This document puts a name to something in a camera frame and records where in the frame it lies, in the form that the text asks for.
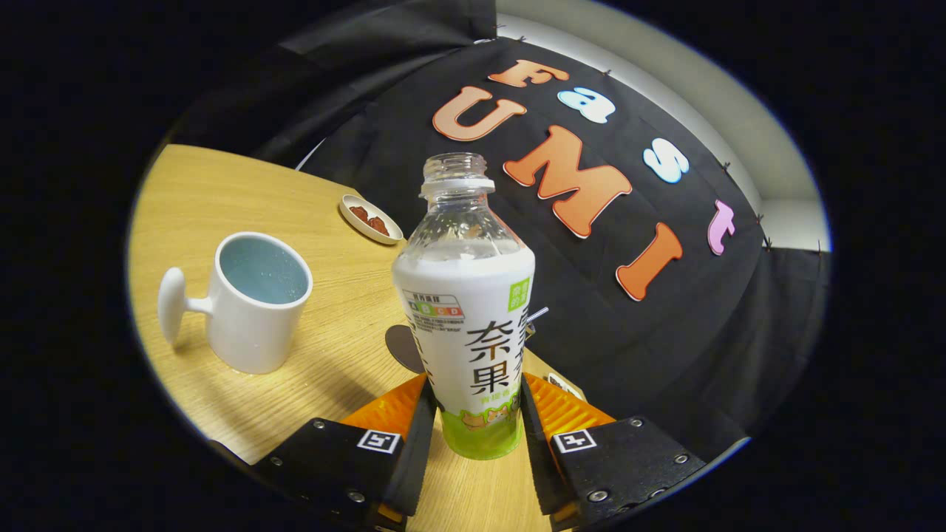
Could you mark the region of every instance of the nutrition grade label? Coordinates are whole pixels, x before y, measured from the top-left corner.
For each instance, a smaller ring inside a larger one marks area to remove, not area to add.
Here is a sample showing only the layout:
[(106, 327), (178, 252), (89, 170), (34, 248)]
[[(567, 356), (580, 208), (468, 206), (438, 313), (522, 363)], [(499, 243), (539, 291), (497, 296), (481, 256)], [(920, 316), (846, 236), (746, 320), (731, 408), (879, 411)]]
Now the nutrition grade label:
[(404, 291), (411, 307), (414, 324), (426, 332), (460, 332), (464, 324), (464, 310), (453, 295), (445, 293), (418, 293)]

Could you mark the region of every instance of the wooden table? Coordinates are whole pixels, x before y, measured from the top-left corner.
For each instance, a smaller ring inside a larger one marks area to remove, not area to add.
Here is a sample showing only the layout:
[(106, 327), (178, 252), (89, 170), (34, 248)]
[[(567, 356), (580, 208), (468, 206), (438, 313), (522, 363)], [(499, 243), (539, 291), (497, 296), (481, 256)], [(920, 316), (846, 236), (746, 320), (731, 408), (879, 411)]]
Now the wooden table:
[[(409, 177), (419, 185), (420, 168)], [(357, 232), (338, 209), (343, 194), (358, 193), (288, 168), (182, 145), (162, 151), (142, 186), (131, 222), (128, 280), (145, 352), (190, 421), (248, 463), (308, 419), (342, 419), (414, 376), (384, 342), (388, 327), (407, 323), (391, 279), (406, 241), (386, 246)], [(413, 227), (402, 229), (409, 235)], [(221, 361), (206, 342), (202, 315), (184, 315), (176, 348), (158, 325), (165, 271), (180, 267), (187, 295), (204, 297), (214, 252), (237, 231), (284, 241), (312, 271), (312, 295), (289, 358), (267, 375), (243, 374)], [(551, 371), (528, 349), (523, 365), (537, 376)], [(447, 447), (439, 413), (433, 431), (411, 531), (550, 530), (524, 442), (500, 459), (479, 462)]]

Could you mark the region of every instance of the white bottle label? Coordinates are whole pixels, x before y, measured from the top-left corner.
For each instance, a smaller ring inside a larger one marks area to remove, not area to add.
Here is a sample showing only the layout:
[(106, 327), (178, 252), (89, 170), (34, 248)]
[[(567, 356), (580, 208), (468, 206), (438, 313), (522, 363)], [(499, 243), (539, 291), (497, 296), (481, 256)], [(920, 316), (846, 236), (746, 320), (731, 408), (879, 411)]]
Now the white bottle label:
[(518, 408), (533, 273), (529, 250), (395, 263), (394, 284), (434, 395), (470, 431)]

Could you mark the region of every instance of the plastic bottle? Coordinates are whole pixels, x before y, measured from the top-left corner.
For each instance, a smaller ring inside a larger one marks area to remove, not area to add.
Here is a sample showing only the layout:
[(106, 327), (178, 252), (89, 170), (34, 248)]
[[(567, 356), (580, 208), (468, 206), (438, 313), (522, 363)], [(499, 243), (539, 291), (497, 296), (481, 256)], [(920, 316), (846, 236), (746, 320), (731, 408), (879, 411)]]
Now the plastic bottle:
[(427, 216), (392, 267), (414, 341), (440, 403), (444, 438), (461, 456), (516, 448), (525, 318), (535, 255), (496, 214), (496, 188), (475, 153), (424, 165)]

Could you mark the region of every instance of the white mug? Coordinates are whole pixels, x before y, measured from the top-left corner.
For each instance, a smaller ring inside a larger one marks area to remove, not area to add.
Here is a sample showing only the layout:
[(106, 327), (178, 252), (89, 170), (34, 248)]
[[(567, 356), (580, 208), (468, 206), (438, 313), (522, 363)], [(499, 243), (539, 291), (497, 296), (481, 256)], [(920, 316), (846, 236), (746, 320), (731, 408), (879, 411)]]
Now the white mug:
[(206, 314), (207, 341), (245, 373), (269, 373), (289, 355), (292, 333), (312, 293), (312, 272), (279, 239), (234, 233), (217, 247), (204, 299), (184, 295), (184, 273), (171, 268), (158, 290), (158, 321), (172, 345), (185, 310)]

